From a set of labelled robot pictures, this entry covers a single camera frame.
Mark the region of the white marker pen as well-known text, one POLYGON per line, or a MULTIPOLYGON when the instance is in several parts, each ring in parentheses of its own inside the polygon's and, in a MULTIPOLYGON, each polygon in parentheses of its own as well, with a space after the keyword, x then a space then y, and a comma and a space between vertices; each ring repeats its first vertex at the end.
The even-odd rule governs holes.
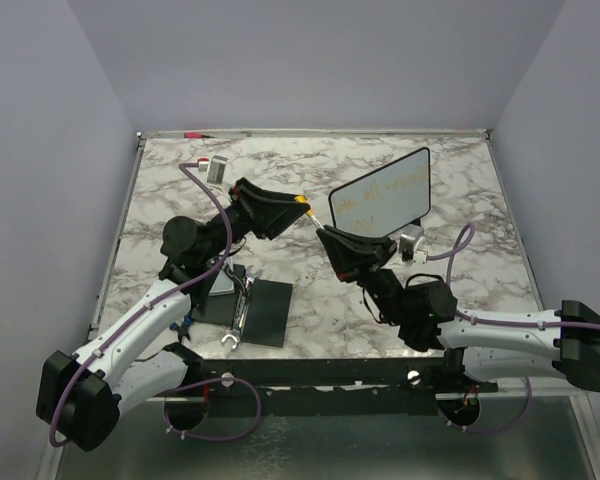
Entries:
POLYGON ((312 224, 315 226, 316 229, 323 228, 322 223, 319 221, 318 217, 315 215, 315 213, 312 210, 309 210, 307 212, 307 216, 309 217, 309 219, 311 220, 312 224))

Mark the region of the black framed whiteboard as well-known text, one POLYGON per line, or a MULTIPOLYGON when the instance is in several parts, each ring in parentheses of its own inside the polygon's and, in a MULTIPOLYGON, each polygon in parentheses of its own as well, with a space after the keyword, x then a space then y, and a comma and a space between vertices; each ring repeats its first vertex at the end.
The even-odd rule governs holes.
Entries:
POLYGON ((367 237, 390 235, 431 209, 431 152, 420 148, 334 190, 334 228, 367 237))

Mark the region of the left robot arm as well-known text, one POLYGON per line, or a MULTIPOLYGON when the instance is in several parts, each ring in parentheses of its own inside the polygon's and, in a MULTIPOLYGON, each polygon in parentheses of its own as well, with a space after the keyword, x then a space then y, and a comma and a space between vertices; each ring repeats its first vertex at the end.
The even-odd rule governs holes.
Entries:
POLYGON ((112 327, 71 354, 53 352, 44 362, 36 415, 49 426, 54 448, 99 446, 116 426, 128 397, 116 392, 138 355, 178 318, 197 306, 248 234, 273 240, 305 215, 299 194, 264 190, 245 178, 229 190, 230 204, 207 222, 186 216, 167 221, 161 254, 166 262, 145 296, 112 327))

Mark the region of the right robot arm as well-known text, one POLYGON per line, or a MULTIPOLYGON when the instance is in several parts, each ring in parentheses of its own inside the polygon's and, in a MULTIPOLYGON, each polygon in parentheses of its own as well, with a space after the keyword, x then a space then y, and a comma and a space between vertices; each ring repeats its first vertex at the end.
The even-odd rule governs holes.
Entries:
POLYGON ((600 393, 600 315, 586 304, 565 300, 556 310, 527 314, 461 309, 439 275, 399 281, 386 266, 398 250, 390 238, 331 226, 317 235, 338 280, 356 284, 364 304, 375 305, 377 323, 397 328, 399 339, 413 350, 460 353, 439 367, 447 389, 461 391, 473 381, 547 377, 600 393))

